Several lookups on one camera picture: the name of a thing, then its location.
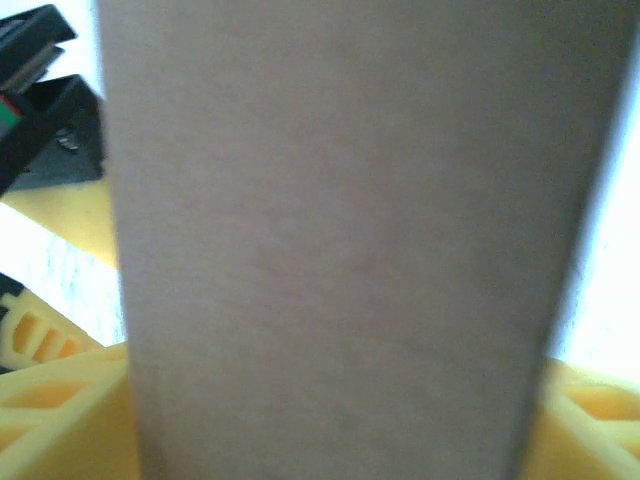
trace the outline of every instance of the green stripe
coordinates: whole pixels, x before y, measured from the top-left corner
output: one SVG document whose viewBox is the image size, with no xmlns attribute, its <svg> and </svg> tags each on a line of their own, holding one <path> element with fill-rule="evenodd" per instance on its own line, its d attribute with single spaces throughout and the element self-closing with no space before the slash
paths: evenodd
<svg viewBox="0 0 640 480">
<path fill-rule="evenodd" d="M 11 128 L 18 123 L 19 120 L 20 117 L 13 113 L 4 101 L 0 100 L 0 122 Z"/>
</svg>

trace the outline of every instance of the yellow plastic base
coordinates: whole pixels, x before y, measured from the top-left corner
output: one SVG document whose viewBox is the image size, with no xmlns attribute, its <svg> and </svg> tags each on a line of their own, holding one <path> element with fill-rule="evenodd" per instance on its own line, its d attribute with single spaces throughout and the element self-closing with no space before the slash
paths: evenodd
<svg viewBox="0 0 640 480">
<path fill-rule="evenodd" d="M 0 480 L 138 478 L 124 344 L 0 376 Z"/>
<path fill-rule="evenodd" d="M 0 322 L 3 367 L 18 370 L 102 347 L 26 288 L 18 297 L 5 293 L 0 305 L 9 309 Z"/>
<path fill-rule="evenodd" d="M 521 480 L 640 479 L 640 390 L 555 363 Z"/>
<path fill-rule="evenodd" d="M 117 268 L 106 180 L 5 193 L 2 202 L 72 245 Z"/>
</svg>

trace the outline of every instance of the red stripe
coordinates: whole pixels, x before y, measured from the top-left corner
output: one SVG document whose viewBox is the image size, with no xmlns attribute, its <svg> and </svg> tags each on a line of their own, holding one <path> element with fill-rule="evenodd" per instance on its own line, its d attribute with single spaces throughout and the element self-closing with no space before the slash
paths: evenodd
<svg viewBox="0 0 640 480">
<path fill-rule="evenodd" d="M 22 116 L 22 112 L 20 110 L 18 110 L 18 107 L 16 107 L 13 103 L 11 103 L 7 97 L 5 97 L 4 95 L 0 95 L 0 99 L 2 99 L 2 101 L 7 106 L 7 108 L 9 110 L 11 110 L 11 112 L 14 115 L 16 115 L 18 117 Z"/>
</svg>

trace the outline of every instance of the white surface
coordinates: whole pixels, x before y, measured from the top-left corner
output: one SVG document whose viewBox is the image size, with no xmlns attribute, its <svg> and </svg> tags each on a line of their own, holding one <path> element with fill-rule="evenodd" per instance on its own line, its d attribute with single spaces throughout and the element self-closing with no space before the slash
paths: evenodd
<svg viewBox="0 0 640 480">
<path fill-rule="evenodd" d="M 47 1 L 8 1 L 0 17 Z M 79 35 L 51 69 L 57 77 L 81 73 L 104 92 L 100 72 L 95 2 L 67 0 L 58 5 Z M 582 366 L 640 383 L 640 69 L 632 69 L 621 129 L 611 142 L 610 162 L 593 199 L 588 233 L 577 254 L 575 276 L 560 314 L 561 327 L 551 353 Z M 0 205 L 0 271 L 25 283 L 52 306 L 105 344 L 124 338 L 117 272 Z M 23 239 L 29 238 L 30 244 Z"/>
</svg>

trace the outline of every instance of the black device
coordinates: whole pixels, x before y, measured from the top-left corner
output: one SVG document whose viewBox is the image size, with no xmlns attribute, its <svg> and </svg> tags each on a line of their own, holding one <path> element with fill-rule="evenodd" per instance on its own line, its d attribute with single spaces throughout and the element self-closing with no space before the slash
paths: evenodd
<svg viewBox="0 0 640 480">
<path fill-rule="evenodd" d="M 53 5 L 0 20 L 0 196 L 104 175 L 96 95 L 80 75 L 38 82 L 74 38 Z"/>
</svg>

